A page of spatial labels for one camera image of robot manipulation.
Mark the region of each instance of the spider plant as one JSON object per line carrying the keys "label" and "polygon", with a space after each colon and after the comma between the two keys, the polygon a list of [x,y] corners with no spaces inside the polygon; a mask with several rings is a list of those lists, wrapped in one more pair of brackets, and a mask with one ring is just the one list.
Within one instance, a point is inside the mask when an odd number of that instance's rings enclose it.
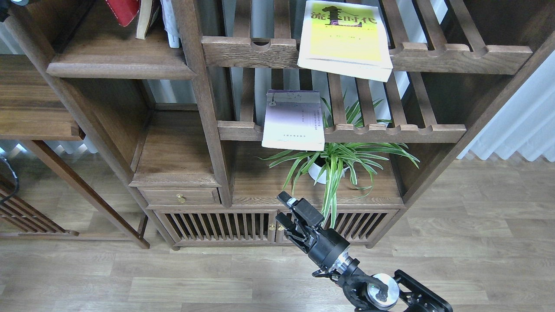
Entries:
{"label": "spider plant", "polygon": [[[325,104],[328,114],[322,115],[324,127],[329,127],[331,124],[331,107],[326,99],[322,98]],[[377,107],[382,100],[377,100],[373,103],[374,107]],[[347,123],[353,124],[355,127],[363,127],[364,123],[362,120],[359,101],[356,101],[353,105],[349,106],[345,110]],[[390,123],[390,120],[379,119],[378,122]],[[291,192],[295,194],[295,185],[299,177],[303,174],[308,173],[309,168],[317,161],[321,159],[323,165],[321,166],[320,172],[316,180],[318,180],[323,174],[326,174],[326,187],[324,190],[324,200],[322,204],[322,215],[327,219],[331,215],[331,227],[335,226],[335,221],[337,218],[337,188],[339,187],[339,182],[343,176],[343,169],[348,168],[350,171],[350,182],[352,185],[357,186],[357,172],[355,170],[355,164],[360,164],[363,168],[363,174],[368,174],[370,176],[371,185],[364,187],[356,187],[359,190],[368,190],[368,192],[360,197],[367,196],[372,190],[374,184],[374,175],[377,174],[377,169],[384,169],[377,160],[389,160],[382,154],[396,154],[402,157],[407,157],[412,161],[412,163],[418,167],[418,162],[420,162],[416,157],[409,154],[406,149],[407,145],[403,143],[325,143],[323,151],[308,151],[299,152],[293,150],[285,150],[283,152],[277,153],[273,156],[267,158],[261,158],[262,160],[272,160],[269,164],[269,168],[273,168],[281,163],[288,161],[293,161],[291,169],[285,178],[285,183],[282,189],[291,182],[292,189]]]}

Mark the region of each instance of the yellow book cover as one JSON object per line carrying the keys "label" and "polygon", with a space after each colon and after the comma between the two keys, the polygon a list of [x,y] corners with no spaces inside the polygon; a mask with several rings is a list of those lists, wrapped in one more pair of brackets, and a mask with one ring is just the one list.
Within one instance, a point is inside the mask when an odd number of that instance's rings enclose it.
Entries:
{"label": "yellow book cover", "polygon": [[307,1],[299,67],[387,81],[392,64],[379,9]]}

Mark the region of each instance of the red book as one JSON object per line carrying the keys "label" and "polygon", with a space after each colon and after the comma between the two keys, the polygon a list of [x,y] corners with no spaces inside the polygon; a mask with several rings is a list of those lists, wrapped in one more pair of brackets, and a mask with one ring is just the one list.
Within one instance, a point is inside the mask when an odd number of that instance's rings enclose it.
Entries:
{"label": "red book", "polygon": [[139,0],[106,0],[106,3],[114,13],[118,23],[125,27],[131,23],[139,12]]}

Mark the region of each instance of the wooden floor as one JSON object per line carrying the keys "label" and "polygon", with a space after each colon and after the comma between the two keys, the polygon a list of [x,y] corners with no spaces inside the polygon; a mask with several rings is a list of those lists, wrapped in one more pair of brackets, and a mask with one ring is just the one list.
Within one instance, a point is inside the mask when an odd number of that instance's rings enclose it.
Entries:
{"label": "wooden floor", "polygon": [[[106,165],[84,159],[69,162],[108,202],[136,214]],[[25,182],[22,197],[57,207],[53,219],[64,227],[94,227],[78,195],[46,171],[27,172],[36,180]],[[544,161],[456,161],[373,249],[350,254],[367,273],[404,270],[456,312],[551,312],[554,178],[555,164]],[[75,207],[86,221],[64,223]],[[150,250],[123,241],[0,240],[0,311],[353,310],[340,288],[310,276],[315,265],[294,247],[171,251],[152,226],[147,239]]]}

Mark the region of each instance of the drawer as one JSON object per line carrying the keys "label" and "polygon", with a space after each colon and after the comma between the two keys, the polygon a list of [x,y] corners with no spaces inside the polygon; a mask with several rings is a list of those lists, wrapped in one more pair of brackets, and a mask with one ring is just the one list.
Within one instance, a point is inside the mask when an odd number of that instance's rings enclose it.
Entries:
{"label": "drawer", "polygon": [[219,204],[217,188],[138,188],[150,205]]}

